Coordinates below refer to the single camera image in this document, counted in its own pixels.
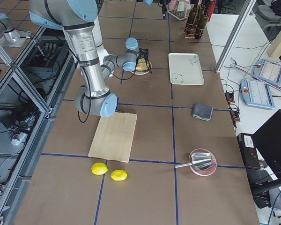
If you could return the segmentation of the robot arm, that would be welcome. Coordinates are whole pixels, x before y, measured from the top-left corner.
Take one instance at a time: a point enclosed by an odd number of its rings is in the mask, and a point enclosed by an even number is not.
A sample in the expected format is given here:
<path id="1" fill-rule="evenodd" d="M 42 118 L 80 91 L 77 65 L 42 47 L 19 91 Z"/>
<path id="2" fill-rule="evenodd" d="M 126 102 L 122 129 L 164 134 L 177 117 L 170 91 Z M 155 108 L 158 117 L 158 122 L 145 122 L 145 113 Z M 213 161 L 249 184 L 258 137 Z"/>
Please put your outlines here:
<path id="1" fill-rule="evenodd" d="M 21 47 L 25 40 L 25 34 L 15 29 L 5 13 L 0 13 L 0 45 L 3 47 Z"/>
<path id="2" fill-rule="evenodd" d="M 97 53 L 103 42 L 94 0 L 31 0 L 30 20 L 39 26 L 64 32 L 69 49 L 79 64 L 85 84 L 79 88 L 75 106 L 81 113 L 110 117 L 117 108 L 117 96 L 110 92 L 105 79 L 115 68 L 132 72 L 139 56 L 138 41 L 126 40 L 124 55 Z"/>

